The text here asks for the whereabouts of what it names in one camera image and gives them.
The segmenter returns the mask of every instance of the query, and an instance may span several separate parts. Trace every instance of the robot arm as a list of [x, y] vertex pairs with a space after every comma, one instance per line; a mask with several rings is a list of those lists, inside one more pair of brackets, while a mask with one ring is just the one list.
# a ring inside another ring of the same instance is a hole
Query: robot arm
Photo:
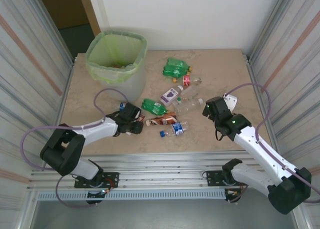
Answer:
[[82, 130], [56, 129], [44, 145], [40, 158], [61, 176], [80, 176], [95, 187], [101, 183], [103, 169], [93, 161], [81, 158], [83, 147], [102, 138], [117, 137], [120, 133], [141, 133], [144, 124], [137, 121], [140, 113], [139, 107], [127, 103], [123, 110], [106, 115], [98, 126], [94, 126], [99, 122], [96, 121], [74, 127]]
[[244, 148], [264, 169], [257, 171], [242, 163], [239, 159], [233, 159], [222, 167], [222, 174], [228, 184], [235, 181], [243, 182], [264, 195], [268, 196], [271, 204], [282, 214], [288, 214], [291, 210], [310, 197], [311, 189], [302, 181], [296, 179], [286, 169], [296, 172], [299, 176], [311, 182], [311, 174], [306, 168], [297, 169], [296, 166], [280, 156], [261, 136], [258, 137], [266, 149], [282, 161], [285, 168], [280, 166], [257, 142], [256, 129], [241, 114], [231, 111], [235, 108], [237, 99], [228, 95], [220, 96], [206, 101], [203, 115], [214, 122], [217, 132], [223, 137]]

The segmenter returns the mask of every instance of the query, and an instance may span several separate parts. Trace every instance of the purple bottle label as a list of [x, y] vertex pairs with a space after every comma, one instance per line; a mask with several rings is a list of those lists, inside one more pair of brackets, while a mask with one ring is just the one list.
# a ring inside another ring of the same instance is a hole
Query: purple bottle label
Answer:
[[121, 102], [120, 107], [119, 107], [119, 111], [122, 111], [126, 105], [127, 105], [127, 103]]
[[175, 124], [172, 124], [172, 127], [176, 136], [179, 136], [184, 133], [184, 130], [182, 129], [180, 122], [176, 122]]

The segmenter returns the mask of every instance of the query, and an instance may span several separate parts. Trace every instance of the marble tabletop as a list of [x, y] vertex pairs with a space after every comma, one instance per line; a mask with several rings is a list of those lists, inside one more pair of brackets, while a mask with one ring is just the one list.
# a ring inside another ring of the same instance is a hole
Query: marble tabletop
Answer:
[[[174, 85], [171, 77], [162, 75], [168, 57], [184, 60], [193, 67], [191, 74], [199, 75], [202, 79], [198, 98], [202, 98], [204, 102], [222, 96], [240, 84], [251, 82], [239, 49], [148, 51], [145, 59], [145, 86], [134, 105], [140, 107], [144, 98], [157, 101]], [[76, 126], [100, 119], [102, 115], [94, 107], [93, 98], [101, 89], [103, 89], [102, 84], [93, 80], [86, 69], [85, 54], [78, 54], [61, 123]], [[263, 117], [254, 89], [251, 86], [243, 87], [233, 95], [238, 98], [233, 112], [243, 114], [256, 127]], [[113, 102], [116, 100], [108, 97], [106, 93], [102, 93], [97, 99], [97, 104], [106, 114], [114, 111]], [[202, 116], [202, 111], [203, 106], [178, 118], [180, 122], [188, 121], [190, 124], [190, 130], [183, 135], [161, 138], [159, 132], [164, 126], [144, 125], [141, 134], [121, 134], [118, 137], [103, 138], [85, 146], [82, 153], [104, 155], [242, 150], [227, 137], [217, 141], [214, 124]], [[154, 117], [149, 112], [143, 111], [143, 113], [146, 119]], [[270, 141], [265, 126], [261, 127], [259, 134], [267, 142]]]

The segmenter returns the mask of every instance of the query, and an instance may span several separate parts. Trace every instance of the metal bracket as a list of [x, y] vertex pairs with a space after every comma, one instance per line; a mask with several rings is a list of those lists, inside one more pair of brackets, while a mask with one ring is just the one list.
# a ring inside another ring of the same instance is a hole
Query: metal bracket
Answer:
[[89, 183], [89, 180], [86, 180], [83, 177], [79, 177], [77, 176], [75, 178], [75, 182], [74, 182], [74, 188], [89, 188], [89, 189], [97, 189], [97, 188], [104, 188], [104, 189], [110, 189], [112, 188], [117, 188], [118, 187], [118, 183], [119, 183], [119, 172], [103, 172], [102, 173], [102, 182], [100, 185], [96, 186], [96, 187], [92, 187]]
[[240, 182], [235, 182], [234, 184], [228, 184], [222, 174], [222, 170], [207, 170], [206, 182], [208, 187], [225, 187], [225, 186], [240, 186]]

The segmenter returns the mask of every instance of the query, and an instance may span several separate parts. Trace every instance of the green plastic bottle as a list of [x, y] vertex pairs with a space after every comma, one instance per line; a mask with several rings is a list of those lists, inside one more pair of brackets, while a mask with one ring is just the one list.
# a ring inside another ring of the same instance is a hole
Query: green plastic bottle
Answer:
[[141, 108], [157, 116], [168, 113], [168, 110], [159, 102], [147, 98], [143, 100]]
[[175, 66], [175, 67], [178, 67], [178, 68], [183, 68], [185, 70], [189, 70], [189, 72], [192, 71], [192, 67], [189, 66], [185, 61], [178, 60], [178, 59], [175, 59], [175, 58], [172, 58], [172, 57], [168, 58], [168, 61], [167, 61], [166, 64], [169, 65], [169, 66]]
[[184, 75], [189, 75], [189, 71], [183, 69], [181, 67], [172, 66], [172, 65], [165, 65], [163, 67], [163, 75], [173, 77], [173, 78], [180, 78]]

